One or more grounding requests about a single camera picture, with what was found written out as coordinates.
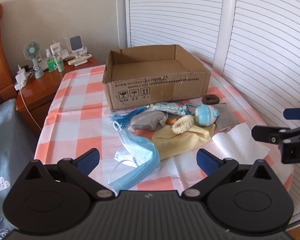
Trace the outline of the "blue round plush toy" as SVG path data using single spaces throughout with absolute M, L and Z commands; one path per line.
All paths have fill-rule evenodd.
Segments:
M 199 126 L 208 127 L 219 117 L 219 110 L 211 105 L 199 105 L 194 113 L 195 121 Z

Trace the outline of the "floral sachet with blue tassel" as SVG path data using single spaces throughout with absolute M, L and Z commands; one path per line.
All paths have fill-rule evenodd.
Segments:
M 116 125 L 114 126 L 115 129 L 125 129 L 128 128 L 134 116 L 143 112 L 161 111 L 164 113 L 170 113 L 178 116 L 193 115 L 189 109 L 190 107 L 196 108 L 198 107 L 198 105 L 193 105 L 191 103 L 182 103 L 181 101 L 159 102 L 155 104 L 151 103 L 150 105 L 136 108 L 128 113 L 112 114 L 109 118 L 111 122 L 116 123 Z

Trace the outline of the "grey pouch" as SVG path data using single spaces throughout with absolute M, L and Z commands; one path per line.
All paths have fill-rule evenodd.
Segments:
M 233 127 L 239 124 L 238 119 L 227 107 L 226 103 L 219 103 L 213 105 L 215 109 L 219 111 L 219 116 L 217 117 L 215 124 L 219 131 L 223 131 L 229 127 Z
M 149 111 L 134 116 L 128 126 L 128 130 L 135 131 L 156 131 L 166 125 L 168 114 L 162 111 Z

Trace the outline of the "yellow cloth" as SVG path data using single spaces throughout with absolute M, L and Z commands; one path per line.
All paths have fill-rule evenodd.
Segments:
M 193 125 L 188 131 L 175 134 L 170 126 L 154 132 L 151 141 L 156 146 L 160 159 L 164 160 L 202 147 L 211 140 L 215 124 L 208 127 Z

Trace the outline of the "white tissue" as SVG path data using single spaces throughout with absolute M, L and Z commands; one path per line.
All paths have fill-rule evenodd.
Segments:
M 253 139 L 246 123 L 236 125 L 228 132 L 219 132 L 212 140 L 223 157 L 235 159 L 240 164 L 253 164 L 257 159 L 264 159 L 270 152 L 269 148 Z

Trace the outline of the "blue surgical mask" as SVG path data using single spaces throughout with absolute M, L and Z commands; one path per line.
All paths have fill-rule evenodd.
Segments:
M 133 169 L 115 180 L 108 179 L 109 186 L 115 193 L 126 191 L 142 182 L 160 167 L 160 156 L 156 146 L 149 139 L 134 135 L 123 129 L 117 121 L 113 122 L 123 148 L 115 154 L 118 165 Z

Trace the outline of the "green desk fan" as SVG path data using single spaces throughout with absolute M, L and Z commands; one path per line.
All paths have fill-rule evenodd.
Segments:
M 28 60 L 32 60 L 34 77 L 36 79 L 41 78 L 44 75 L 44 72 L 38 63 L 38 56 L 40 55 L 39 43 L 36 41 L 28 42 L 23 49 L 23 54 Z

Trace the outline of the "cream hair scrunchie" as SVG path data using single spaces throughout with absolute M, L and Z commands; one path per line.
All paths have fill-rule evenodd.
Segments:
M 187 132 L 193 126 L 193 123 L 194 118 L 192 115 L 182 116 L 172 125 L 172 132 L 174 134 Z

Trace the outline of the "white louvered door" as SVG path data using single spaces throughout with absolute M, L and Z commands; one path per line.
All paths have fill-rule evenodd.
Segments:
M 296 128 L 300 0 L 126 0 L 130 47 L 178 44 L 211 64 L 211 84 L 250 126 Z

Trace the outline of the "brown hair scrunchie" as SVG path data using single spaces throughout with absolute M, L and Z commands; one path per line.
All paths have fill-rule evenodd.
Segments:
M 205 105 L 216 105 L 219 104 L 220 99 L 215 94 L 206 94 L 202 97 L 202 103 Z

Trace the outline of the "wooden nightstand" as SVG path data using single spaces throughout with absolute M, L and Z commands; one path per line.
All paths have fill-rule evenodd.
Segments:
M 43 77 L 32 77 L 27 86 L 17 96 L 16 110 L 22 115 L 30 130 L 39 137 L 51 103 L 57 93 L 60 83 L 69 72 L 77 69 L 98 66 L 100 63 L 91 57 L 88 62 L 78 67 L 64 63 L 64 72 L 46 72 Z

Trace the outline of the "phone on white stand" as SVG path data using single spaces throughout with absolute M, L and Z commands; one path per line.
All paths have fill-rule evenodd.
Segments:
M 69 40 L 70 43 L 70 51 L 69 54 L 72 57 L 79 57 L 83 55 L 87 55 L 87 47 L 83 46 L 83 41 L 81 36 L 77 35 L 74 37 L 71 37 Z

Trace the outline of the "pink checkered tablecloth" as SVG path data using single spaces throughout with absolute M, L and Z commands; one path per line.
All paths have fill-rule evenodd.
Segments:
M 239 92 L 207 64 L 204 66 L 211 71 L 208 93 L 219 96 L 239 122 L 246 122 L 250 128 L 266 124 Z M 108 117 L 111 111 L 101 82 L 104 68 L 104 65 L 95 66 L 65 75 L 45 119 L 34 158 L 44 164 L 55 164 L 63 158 L 75 159 L 97 148 L 100 162 L 90 177 L 108 187 L 109 176 L 117 163 L 114 155 L 122 144 Z M 265 160 L 289 191 L 293 165 L 281 163 L 276 145 L 264 145 L 270 149 Z M 163 160 L 159 170 L 132 190 L 178 190 L 182 193 L 206 177 L 197 165 L 197 150 Z

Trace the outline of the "white remote control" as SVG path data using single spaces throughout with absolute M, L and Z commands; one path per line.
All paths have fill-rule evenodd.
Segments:
M 88 59 L 92 57 L 91 54 L 81 55 L 79 57 L 76 57 L 74 59 L 69 60 L 67 63 L 71 66 L 79 66 L 81 64 L 85 64 L 88 62 Z

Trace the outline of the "white power strip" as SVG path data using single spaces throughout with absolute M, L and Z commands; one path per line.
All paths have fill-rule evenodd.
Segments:
M 18 71 L 15 76 L 15 80 L 16 80 L 16 83 L 14 85 L 15 90 L 19 91 L 22 90 L 24 87 L 26 87 L 32 75 L 33 75 L 33 70 L 26 71 L 24 67 L 21 68 L 20 66 L 18 66 Z

